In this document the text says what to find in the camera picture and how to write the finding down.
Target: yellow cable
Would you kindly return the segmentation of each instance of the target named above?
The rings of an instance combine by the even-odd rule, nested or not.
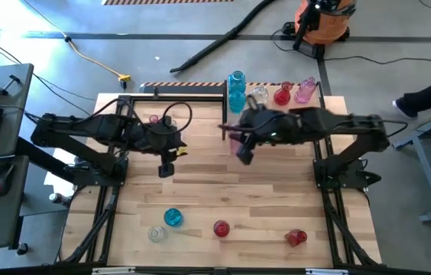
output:
[[[49,24],[51,24],[52,26],[54,26],[63,36],[64,36],[64,39],[65,39],[65,41],[67,41],[68,42],[68,44],[73,48],[73,50],[75,50],[75,52],[79,55],[79,56],[81,56],[82,58],[84,58],[84,59],[86,59],[86,60],[88,60],[89,62],[92,62],[92,63],[95,63],[95,64],[97,64],[97,65],[99,65],[99,66],[101,66],[102,68],[104,68],[104,69],[106,69],[106,70],[108,70],[109,72],[111,72],[111,73],[114,73],[115,75],[117,75],[118,76],[118,81],[129,81],[129,80],[131,80],[131,76],[129,76],[129,75],[125,75],[125,74],[121,74],[121,73],[117,73],[117,72],[115,72],[114,70],[112,70],[112,69],[110,69],[109,67],[107,67],[106,65],[103,65],[102,63],[100,63],[99,61],[96,61],[96,60],[93,60],[93,59],[91,59],[91,58],[89,58],[89,57],[86,57],[86,56],[84,56],[84,55],[82,55],[77,49],[76,49],[76,47],[75,47],[75,44],[71,41],[71,38],[70,39],[66,39],[68,36],[65,34],[65,33],[63,33],[55,24],[53,24],[53,22],[51,22],[51,21],[49,21],[45,16],[43,16],[36,8],[34,8],[34,6],[33,5],[31,5],[31,3],[29,3],[27,0],[24,0],[24,2],[29,6],[29,7],[31,7],[33,10],[35,10],[35,12],[37,12],[45,21],[47,21]]]

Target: shoe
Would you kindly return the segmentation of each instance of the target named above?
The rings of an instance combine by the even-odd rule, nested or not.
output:
[[[399,113],[405,118],[412,118],[412,119],[417,118],[417,112],[404,108],[402,101],[403,101],[403,98],[396,99],[392,101],[392,106],[395,107],[399,111]]]

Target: vacuum hose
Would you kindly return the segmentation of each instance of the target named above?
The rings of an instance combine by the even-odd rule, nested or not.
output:
[[[186,70],[190,68],[191,66],[197,64],[202,58],[204,58],[209,53],[213,52],[218,47],[221,47],[225,42],[228,40],[234,39],[236,35],[240,31],[242,31],[246,25],[266,6],[273,3],[275,0],[263,0],[260,4],[258,4],[256,7],[253,8],[252,11],[248,15],[246,15],[245,19],[241,21],[236,27],[232,28],[230,31],[224,34],[223,37],[219,38],[218,40],[212,42],[209,46],[205,47],[203,50],[198,52],[196,55],[188,59],[182,66],[179,66],[178,68],[171,69],[170,73],[180,72],[183,70]]]

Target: wooden table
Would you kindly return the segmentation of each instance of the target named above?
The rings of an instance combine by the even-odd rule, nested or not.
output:
[[[279,86],[268,86],[270,98]],[[99,94],[96,109],[119,94]],[[326,107],[346,113],[341,96],[325,97]],[[161,115],[169,102],[136,102],[143,121]],[[315,187],[311,143],[298,146],[263,146],[255,150],[246,167],[231,155],[229,140],[222,141],[222,103],[191,102],[192,124],[183,132],[188,156],[179,158],[175,175],[157,176],[160,158],[131,153],[126,184],[121,188],[108,265],[172,267],[331,267],[328,234],[320,191]],[[317,92],[307,105],[292,99],[288,108],[318,106]],[[104,113],[113,113],[115,107]],[[169,115],[184,125],[188,111],[173,108]],[[236,117],[229,116],[229,121]],[[338,153],[352,136],[332,137]],[[89,139],[98,151],[106,147]],[[92,226],[99,187],[86,187],[74,199],[63,236],[63,257],[69,256]],[[356,190],[344,189],[348,226],[369,255],[380,262],[377,240],[367,199]],[[184,217],[180,228],[164,224],[163,213],[178,208]],[[231,231],[225,238],[213,225],[226,220]],[[154,244],[147,238],[151,226],[164,226],[168,239]],[[308,234],[306,243],[290,247],[284,235],[298,228]],[[103,232],[97,241],[96,258]],[[342,259],[342,237],[337,239]]]

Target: concrete floor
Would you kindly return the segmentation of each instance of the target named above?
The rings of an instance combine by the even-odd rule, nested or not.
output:
[[[65,32],[89,34],[223,34],[236,25],[258,2],[235,0],[229,3],[185,5],[101,6],[100,0],[29,0]],[[299,5],[296,0],[279,0],[261,12],[243,34],[271,34],[291,21]],[[353,37],[431,37],[431,9],[417,0],[361,0],[351,19]],[[121,92],[116,77],[75,53],[60,39],[25,39],[27,31],[55,31],[29,10],[23,2],[0,1],[0,46],[22,63],[33,63],[35,73],[65,89],[95,98],[99,92]],[[278,50],[268,40],[233,40],[180,74],[171,68],[210,44],[210,40],[76,40],[87,56],[132,75],[127,92],[136,92],[143,82],[222,81],[230,72],[245,72],[248,81],[300,81],[308,76],[319,79],[315,60],[298,53]],[[281,42],[290,48],[291,42]],[[363,55],[376,60],[399,57],[431,58],[431,43],[333,44],[326,57]],[[0,65],[10,62],[0,56]],[[375,113],[400,119],[390,102],[405,92],[415,92],[431,84],[431,63],[403,61],[386,66],[364,60],[328,61],[327,74],[333,95],[343,95],[348,110]],[[94,102],[65,95],[88,112]],[[34,114],[54,112],[81,116],[82,112],[52,95],[33,81],[26,109]],[[428,120],[431,111],[420,115],[409,130]],[[23,138],[30,137],[32,125],[24,122]],[[411,149],[369,154],[368,169],[383,176],[371,187],[371,212],[384,264],[391,267],[431,271],[431,224],[422,225],[418,215],[431,211],[431,192],[420,163]],[[26,188],[36,201],[50,189],[40,183],[44,172],[31,167]],[[22,212],[60,210],[50,204],[32,204]],[[15,257],[0,250],[0,268],[52,263],[59,245],[65,212],[26,218],[21,240],[33,251]]]

